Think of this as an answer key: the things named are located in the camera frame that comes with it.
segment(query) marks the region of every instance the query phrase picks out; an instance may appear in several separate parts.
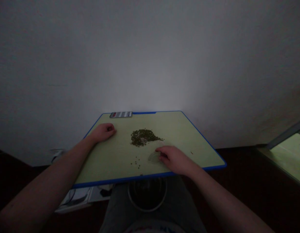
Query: table surface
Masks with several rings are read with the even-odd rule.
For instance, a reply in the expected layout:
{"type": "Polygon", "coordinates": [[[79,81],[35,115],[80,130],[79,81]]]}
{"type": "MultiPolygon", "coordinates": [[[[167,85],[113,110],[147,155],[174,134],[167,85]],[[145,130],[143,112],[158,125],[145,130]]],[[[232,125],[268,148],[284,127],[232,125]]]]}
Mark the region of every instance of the table surface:
{"type": "Polygon", "coordinates": [[[226,167],[225,161],[182,111],[133,113],[127,118],[109,116],[110,113],[102,114],[86,136],[97,125],[109,122],[117,133],[91,150],[73,188],[173,175],[155,153],[163,145],[178,147],[205,170],[226,167]],[[131,145],[131,133],[145,128],[164,141],[150,142],[143,147],[131,145]]]}

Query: leg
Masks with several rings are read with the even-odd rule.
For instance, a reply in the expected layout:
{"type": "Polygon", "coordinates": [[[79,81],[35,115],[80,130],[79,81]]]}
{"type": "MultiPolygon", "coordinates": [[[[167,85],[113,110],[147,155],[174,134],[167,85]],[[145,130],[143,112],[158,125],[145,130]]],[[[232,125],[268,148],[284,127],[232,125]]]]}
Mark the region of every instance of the leg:
{"type": "Polygon", "coordinates": [[[104,222],[99,233],[124,232],[141,216],[128,197],[128,183],[117,184],[112,190],[104,222]]]}
{"type": "Polygon", "coordinates": [[[193,199],[180,176],[167,177],[167,194],[161,207],[143,218],[173,222],[185,232],[206,232],[193,199]]]}

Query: blue board edge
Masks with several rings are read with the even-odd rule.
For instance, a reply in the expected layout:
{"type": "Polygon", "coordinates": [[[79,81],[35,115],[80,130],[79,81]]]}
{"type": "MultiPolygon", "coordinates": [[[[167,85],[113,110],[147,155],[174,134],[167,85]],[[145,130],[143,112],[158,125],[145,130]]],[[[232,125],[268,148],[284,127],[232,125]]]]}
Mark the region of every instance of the blue board edge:
{"type": "MultiPolygon", "coordinates": [[[[225,168],[227,166],[227,163],[225,162],[225,160],[213,148],[213,146],[207,141],[207,139],[202,135],[202,133],[196,128],[196,126],[190,121],[190,119],[184,114],[183,111],[178,110],[178,111],[158,111],[158,112],[182,112],[182,114],[189,120],[189,122],[194,126],[194,128],[201,134],[201,136],[206,140],[206,142],[211,146],[211,148],[217,153],[217,155],[219,155],[219,157],[224,162],[224,165],[212,166],[212,167],[205,167],[205,168],[203,168],[205,171],[222,169],[222,168],[225,168]]],[[[133,114],[136,114],[136,115],[139,115],[139,114],[155,114],[155,113],[157,113],[157,112],[133,112],[133,114]]],[[[96,122],[93,124],[93,126],[90,128],[90,130],[87,132],[87,134],[85,135],[85,137],[92,130],[92,128],[94,127],[94,125],[97,123],[97,121],[101,118],[101,116],[103,114],[101,114],[100,117],[96,120],[96,122]]],[[[126,177],[126,178],[112,179],[112,180],[103,180],[103,181],[94,181],[94,182],[87,182],[87,183],[79,183],[79,184],[74,184],[72,186],[72,189],[86,188],[86,187],[99,186],[99,185],[112,184],[112,183],[123,183],[123,182],[128,182],[128,181],[143,180],[143,179],[147,179],[147,178],[166,177],[166,176],[172,176],[172,175],[176,175],[176,174],[173,173],[173,172],[165,172],[165,173],[158,173],[158,174],[152,174],[152,175],[133,176],[133,177],[126,177]]]]}

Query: hand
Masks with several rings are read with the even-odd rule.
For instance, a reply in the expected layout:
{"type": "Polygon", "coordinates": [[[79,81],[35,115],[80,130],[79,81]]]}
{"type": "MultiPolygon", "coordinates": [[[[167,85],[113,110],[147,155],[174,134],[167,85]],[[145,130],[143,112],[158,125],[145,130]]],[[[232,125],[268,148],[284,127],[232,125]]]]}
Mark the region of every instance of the hand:
{"type": "Polygon", "coordinates": [[[163,146],[157,148],[155,151],[159,151],[161,153],[159,159],[173,173],[188,176],[192,168],[197,166],[196,163],[194,163],[177,147],[163,146]]]}
{"type": "Polygon", "coordinates": [[[98,125],[89,135],[89,137],[93,138],[95,142],[102,142],[107,140],[109,137],[116,133],[116,129],[114,125],[111,123],[105,123],[98,125]]]}

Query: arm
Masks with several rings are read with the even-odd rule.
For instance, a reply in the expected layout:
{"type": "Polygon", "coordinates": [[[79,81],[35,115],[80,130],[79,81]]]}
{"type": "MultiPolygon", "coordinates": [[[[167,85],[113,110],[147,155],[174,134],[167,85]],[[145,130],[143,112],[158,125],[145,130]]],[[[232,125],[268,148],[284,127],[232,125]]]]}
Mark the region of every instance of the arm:
{"type": "Polygon", "coordinates": [[[115,133],[116,130],[110,123],[98,125],[89,136],[37,176],[1,210],[0,230],[41,230],[74,184],[91,148],[115,133]]]}
{"type": "Polygon", "coordinates": [[[216,182],[176,147],[157,148],[160,160],[174,173],[188,176],[198,186],[227,232],[273,232],[254,212],[216,182]]]}

